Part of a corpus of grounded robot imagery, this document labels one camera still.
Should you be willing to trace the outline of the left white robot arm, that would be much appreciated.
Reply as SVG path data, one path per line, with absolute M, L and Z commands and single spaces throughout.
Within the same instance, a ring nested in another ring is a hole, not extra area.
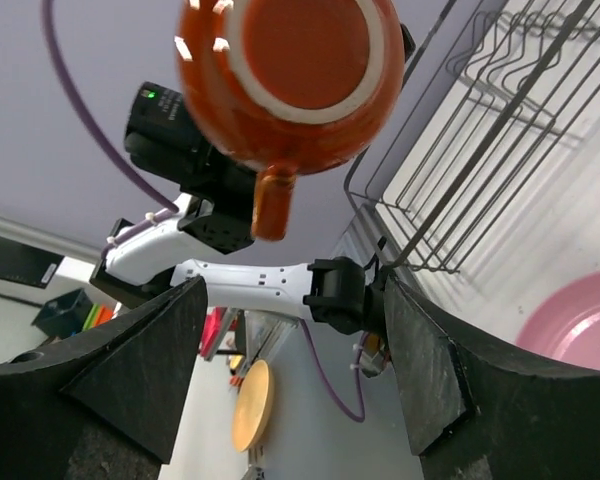
M 250 247 L 256 173 L 199 131 L 181 93 L 144 82 L 124 135 L 130 164 L 177 184 L 176 209 L 114 226 L 90 283 L 133 309 L 203 277 L 211 306 L 314 321 L 351 335 L 386 337 L 384 285 L 340 256 L 288 266 L 244 266 L 220 258 Z

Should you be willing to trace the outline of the pink plastic plate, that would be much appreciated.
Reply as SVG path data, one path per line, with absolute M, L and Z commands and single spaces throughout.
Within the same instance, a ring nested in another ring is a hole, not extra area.
M 516 345 L 600 371 L 600 272 L 579 278 L 548 297 L 526 321 Z

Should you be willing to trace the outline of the orange ceramic mug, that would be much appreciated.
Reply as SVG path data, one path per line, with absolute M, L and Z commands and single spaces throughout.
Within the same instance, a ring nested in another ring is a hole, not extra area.
M 272 242 L 297 178 L 345 164 L 386 124 L 406 61 L 389 1 L 186 1 L 174 43 L 187 110 L 255 170 L 251 232 Z

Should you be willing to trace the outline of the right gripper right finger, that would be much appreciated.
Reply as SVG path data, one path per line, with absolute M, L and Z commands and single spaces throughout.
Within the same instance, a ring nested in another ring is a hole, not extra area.
M 600 479 L 600 372 L 488 334 L 391 279 L 386 327 L 428 479 Z

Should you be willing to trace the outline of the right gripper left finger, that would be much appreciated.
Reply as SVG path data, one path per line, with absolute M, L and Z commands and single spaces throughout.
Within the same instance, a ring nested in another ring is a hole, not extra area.
M 0 479 L 155 479 L 172 457 L 208 305 L 195 277 L 0 364 Z

